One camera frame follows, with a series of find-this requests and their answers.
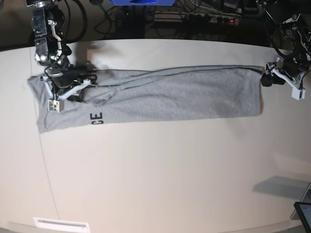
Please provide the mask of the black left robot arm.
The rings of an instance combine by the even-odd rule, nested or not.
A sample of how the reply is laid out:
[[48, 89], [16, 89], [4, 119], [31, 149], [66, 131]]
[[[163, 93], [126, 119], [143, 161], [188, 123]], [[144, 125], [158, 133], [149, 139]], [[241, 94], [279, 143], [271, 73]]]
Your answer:
[[[257, 4], [265, 11], [269, 19], [266, 20], [266, 34], [279, 57], [282, 58], [282, 67], [276, 63], [266, 66], [262, 76], [263, 86], [273, 84], [283, 85], [288, 78], [293, 84], [297, 84], [298, 90], [303, 89], [303, 81], [311, 71], [311, 28], [307, 25], [303, 15], [311, 13], [309, 0], [258, 0]], [[293, 50], [289, 54], [280, 51], [273, 35], [279, 30], [283, 38], [291, 42]], [[273, 70], [280, 72], [278, 77]]]

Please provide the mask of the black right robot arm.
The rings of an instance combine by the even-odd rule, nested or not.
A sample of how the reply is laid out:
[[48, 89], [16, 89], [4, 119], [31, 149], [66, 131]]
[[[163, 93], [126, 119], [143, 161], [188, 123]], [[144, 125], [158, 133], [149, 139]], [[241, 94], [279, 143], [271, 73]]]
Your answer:
[[32, 7], [35, 61], [44, 67], [41, 81], [53, 102], [82, 102], [85, 89], [97, 84], [97, 76], [86, 66], [76, 67], [68, 57], [72, 54], [62, 32], [63, 12], [53, 0], [28, 0]]

